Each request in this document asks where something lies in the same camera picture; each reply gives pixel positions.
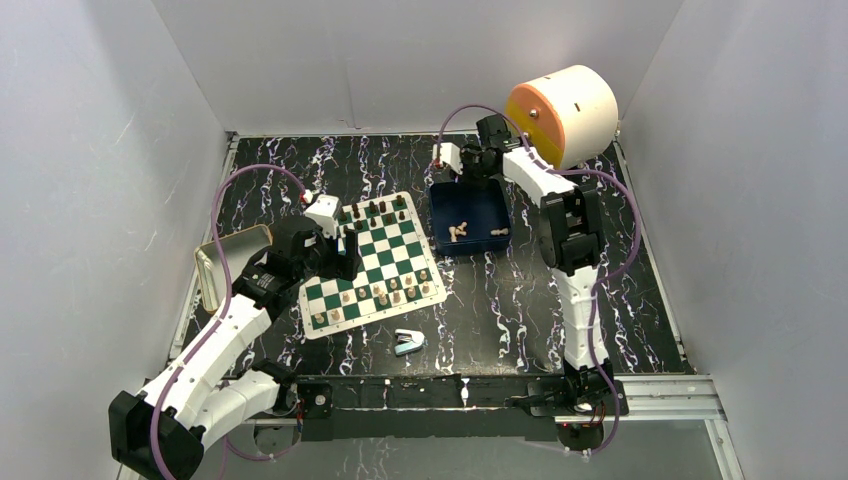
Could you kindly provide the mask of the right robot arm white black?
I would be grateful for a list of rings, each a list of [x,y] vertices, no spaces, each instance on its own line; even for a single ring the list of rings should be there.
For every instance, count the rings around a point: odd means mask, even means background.
[[[479,144],[439,142],[433,159],[459,181],[483,183],[501,176],[525,192],[539,210],[537,245],[556,282],[562,311],[563,384],[550,392],[529,393],[517,403],[620,415],[620,394],[597,324],[599,264],[606,245],[599,196],[544,161],[503,116],[485,117],[477,127]]]

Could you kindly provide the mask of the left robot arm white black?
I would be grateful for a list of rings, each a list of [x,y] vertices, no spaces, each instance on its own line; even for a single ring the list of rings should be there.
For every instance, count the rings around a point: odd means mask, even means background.
[[[165,370],[108,408],[111,455],[147,479],[189,479],[208,448],[244,420],[294,411],[293,371],[263,360],[226,387],[219,383],[249,343],[295,303],[306,281],[355,279],[361,257],[351,228],[326,235],[306,216],[288,217],[273,242],[228,280],[222,305]]]

